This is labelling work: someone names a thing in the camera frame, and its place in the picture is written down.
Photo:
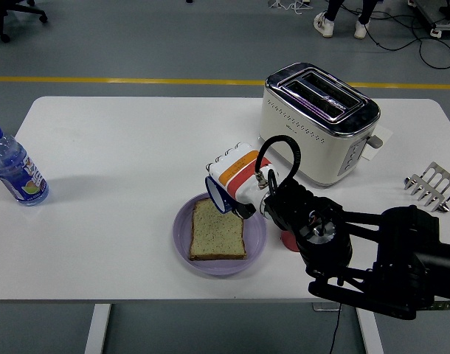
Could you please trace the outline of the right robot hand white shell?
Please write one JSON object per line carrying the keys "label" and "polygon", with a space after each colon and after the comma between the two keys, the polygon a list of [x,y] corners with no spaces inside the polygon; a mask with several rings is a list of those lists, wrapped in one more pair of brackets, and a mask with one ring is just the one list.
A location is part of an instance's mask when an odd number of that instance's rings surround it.
{"label": "right robot hand white shell", "polygon": [[258,153],[251,145],[239,143],[207,165],[207,192],[220,213],[233,212],[242,219],[255,213],[266,214],[268,173],[272,170],[276,176],[279,174],[266,157],[256,170]]}

